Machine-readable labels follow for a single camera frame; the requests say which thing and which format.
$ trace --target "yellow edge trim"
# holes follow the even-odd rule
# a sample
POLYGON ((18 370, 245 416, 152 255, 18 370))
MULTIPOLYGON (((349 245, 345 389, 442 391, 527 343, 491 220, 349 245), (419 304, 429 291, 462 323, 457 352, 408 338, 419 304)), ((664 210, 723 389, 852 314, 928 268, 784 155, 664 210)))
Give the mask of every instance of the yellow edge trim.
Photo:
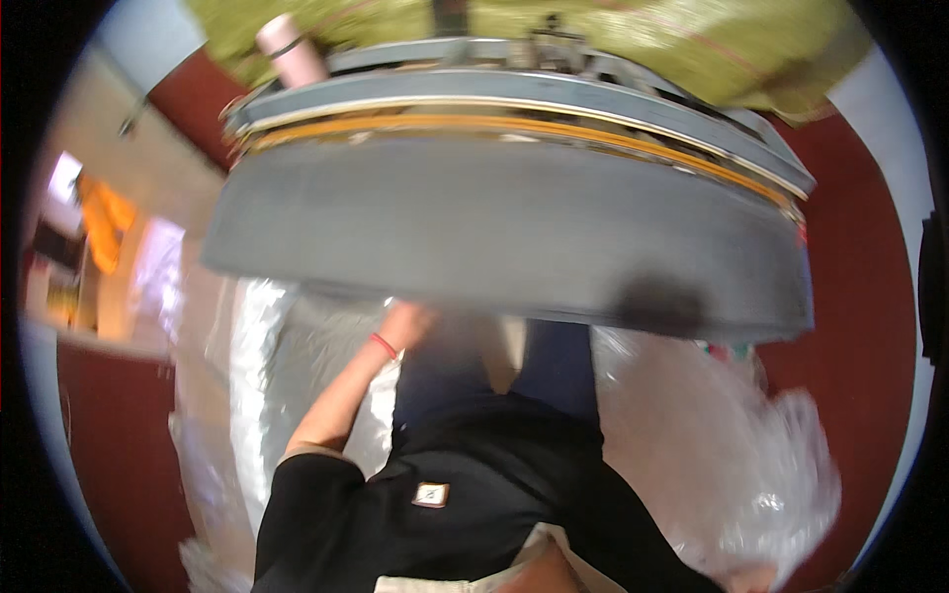
POLYGON ((394 115, 377 116, 366 118, 352 118, 345 120, 320 121, 318 123, 306 123, 286 130, 277 130, 270 132, 265 136, 253 140, 250 150, 266 150, 271 146, 282 144, 302 138, 310 138, 323 134, 333 134, 338 132, 353 132, 357 130, 379 129, 387 127, 489 127, 504 128, 506 130, 528 130, 532 132, 542 132, 547 134, 556 134, 577 139, 587 139, 599 142, 605 142, 616 146, 622 146, 632 150, 638 150, 650 155, 669 158, 671 160, 686 164, 690 167, 704 171, 710 175, 721 177, 742 185, 753 192, 764 195, 778 207, 789 213, 794 213, 793 203, 787 196, 769 188, 757 181, 729 171, 724 167, 714 163, 702 160, 701 158, 686 155, 679 151, 665 146, 659 146, 651 142, 620 136, 600 130, 591 130, 580 128, 565 123, 556 123, 553 121, 526 120, 523 118, 504 118, 498 116, 466 116, 466 115, 394 115))

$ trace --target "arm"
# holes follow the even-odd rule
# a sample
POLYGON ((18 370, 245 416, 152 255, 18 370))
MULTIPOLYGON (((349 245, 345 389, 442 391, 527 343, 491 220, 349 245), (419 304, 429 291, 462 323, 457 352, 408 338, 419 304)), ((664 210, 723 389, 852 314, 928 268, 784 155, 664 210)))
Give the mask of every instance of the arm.
MULTIPOLYGON (((396 301, 382 322, 379 335, 396 351, 418 343, 436 318, 433 311, 396 301)), ((290 452, 307 445, 342 451, 369 382, 389 362, 381 344, 367 341, 343 372, 320 394, 287 445, 290 452)))

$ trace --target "floor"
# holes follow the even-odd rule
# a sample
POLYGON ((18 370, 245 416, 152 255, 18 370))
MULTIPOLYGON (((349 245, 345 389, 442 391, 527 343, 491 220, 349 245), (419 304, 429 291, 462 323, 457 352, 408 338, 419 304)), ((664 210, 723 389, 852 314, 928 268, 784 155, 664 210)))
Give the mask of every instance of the floor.
MULTIPOLYGON (((217 115, 245 92, 199 50, 148 99, 226 170, 217 115)), ((817 326, 759 353, 774 392, 803 386, 817 401, 843 482, 836 524, 784 589, 812 591, 845 577, 890 485, 912 392, 915 313, 896 211, 863 143, 840 115, 775 125, 817 179, 803 207, 817 326)))

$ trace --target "red bracelet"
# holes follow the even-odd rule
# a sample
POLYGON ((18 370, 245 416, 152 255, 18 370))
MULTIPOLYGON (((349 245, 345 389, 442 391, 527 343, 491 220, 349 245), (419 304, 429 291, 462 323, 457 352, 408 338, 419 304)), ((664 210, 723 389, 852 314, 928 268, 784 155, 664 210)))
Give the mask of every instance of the red bracelet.
POLYGON ((393 361, 399 357, 399 353, 396 352, 396 349, 393 348, 392 345, 389 344, 389 342, 385 340, 385 338, 383 338, 376 332, 372 332, 371 334, 369 334, 369 340, 372 340, 373 342, 385 348, 385 351, 389 353, 389 358, 391 358, 393 361))

